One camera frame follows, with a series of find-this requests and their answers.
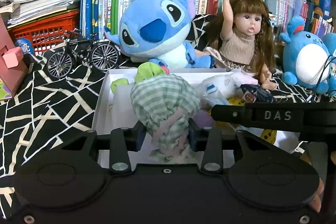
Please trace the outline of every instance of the green fabric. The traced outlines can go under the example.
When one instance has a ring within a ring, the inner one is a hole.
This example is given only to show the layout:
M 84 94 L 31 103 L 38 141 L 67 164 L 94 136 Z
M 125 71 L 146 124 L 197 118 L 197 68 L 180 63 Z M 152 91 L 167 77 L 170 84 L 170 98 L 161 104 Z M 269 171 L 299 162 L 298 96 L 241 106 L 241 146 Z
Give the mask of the green fabric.
M 177 109 L 183 110 L 182 117 L 159 138 L 156 143 L 159 149 L 153 151 L 151 156 L 168 163 L 196 162 L 188 143 L 181 151 L 179 159 L 172 156 L 167 157 L 161 152 L 162 148 L 173 149 L 177 146 L 179 137 L 189 133 L 188 120 L 200 108 L 200 100 L 196 90 L 180 76 L 159 75 L 135 84 L 130 95 L 137 118 L 146 126 L 147 132 L 152 137 L 163 121 L 172 116 Z
M 152 62 L 146 62 L 138 67 L 138 73 L 134 78 L 134 82 L 140 83 L 154 76 L 165 74 L 166 74 L 165 70 L 161 68 L 159 65 Z
M 114 93 L 115 90 L 116 90 L 116 87 L 118 85 L 128 85 L 128 84 L 129 83 L 128 83 L 128 80 L 126 78 L 120 78 L 118 80 L 115 80 L 111 83 L 111 91 L 112 91 L 112 93 Z

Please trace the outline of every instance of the blue plush toy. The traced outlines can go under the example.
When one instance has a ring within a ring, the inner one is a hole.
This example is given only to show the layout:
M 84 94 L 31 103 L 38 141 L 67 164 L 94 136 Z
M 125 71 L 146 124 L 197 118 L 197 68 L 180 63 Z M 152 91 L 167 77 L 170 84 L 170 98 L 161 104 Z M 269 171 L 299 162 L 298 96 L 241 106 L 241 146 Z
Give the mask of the blue plush toy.
M 194 0 L 134 0 L 121 17 L 119 34 L 106 37 L 123 54 L 169 69 L 212 68 L 212 56 L 197 57 L 185 41 L 196 13 Z
M 322 40 L 303 31 L 305 21 L 302 17 L 293 17 L 287 25 L 288 33 L 281 33 L 280 40 L 286 43 L 283 49 L 282 80 L 288 85 L 299 84 L 307 88 L 315 88 L 316 93 L 336 94 L 336 78 L 330 74 L 329 65 L 322 73 L 329 51 Z M 320 84 L 316 87 L 320 75 Z

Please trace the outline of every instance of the black and white patterned cloth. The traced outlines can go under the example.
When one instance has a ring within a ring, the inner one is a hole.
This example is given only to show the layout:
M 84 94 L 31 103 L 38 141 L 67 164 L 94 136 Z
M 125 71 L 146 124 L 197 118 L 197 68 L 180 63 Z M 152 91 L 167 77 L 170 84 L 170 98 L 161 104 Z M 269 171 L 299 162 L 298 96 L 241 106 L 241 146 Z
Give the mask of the black and white patterned cloth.
M 187 37 L 196 48 L 205 48 L 204 26 L 214 16 L 197 15 Z M 104 73 L 93 73 L 78 66 L 66 79 L 52 81 L 45 73 L 45 62 L 51 51 L 42 57 L 30 56 L 29 73 L 17 95 L 0 101 L 0 217 L 9 217 L 15 199 L 11 175 L 16 168 L 35 154 L 49 150 L 72 138 L 78 130 L 92 126 L 93 115 L 103 83 Z M 124 67 L 139 64 L 122 60 Z M 306 102 L 311 91 L 298 85 L 288 86 L 281 81 L 280 72 L 273 81 L 279 88 L 271 93 L 280 102 Z M 335 101 L 335 98 L 316 97 L 316 101 Z

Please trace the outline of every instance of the beige doll dress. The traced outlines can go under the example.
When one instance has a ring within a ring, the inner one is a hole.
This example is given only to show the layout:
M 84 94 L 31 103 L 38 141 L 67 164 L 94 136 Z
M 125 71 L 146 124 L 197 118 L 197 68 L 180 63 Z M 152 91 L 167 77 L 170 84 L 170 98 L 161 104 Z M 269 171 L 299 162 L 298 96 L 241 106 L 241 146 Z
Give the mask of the beige doll dress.
M 254 56 L 255 36 L 247 36 L 236 27 L 226 37 L 218 37 L 219 51 L 206 47 L 215 59 L 217 68 L 241 69 L 250 72 L 250 63 Z

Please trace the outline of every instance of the bicycle wheel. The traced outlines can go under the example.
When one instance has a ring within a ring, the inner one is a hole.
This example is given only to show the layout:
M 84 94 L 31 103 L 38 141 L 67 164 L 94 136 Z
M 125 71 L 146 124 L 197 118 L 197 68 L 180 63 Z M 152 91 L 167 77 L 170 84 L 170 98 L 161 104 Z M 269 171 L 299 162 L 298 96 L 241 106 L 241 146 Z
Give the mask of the bicycle wheel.
M 52 79 L 60 79 L 67 76 L 73 68 L 72 56 L 63 51 L 54 52 L 47 60 L 46 73 Z
M 94 68 L 107 71 L 118 66 L 119 52 L 111 42 L 102 42 L 91 50 L 90 60 Z

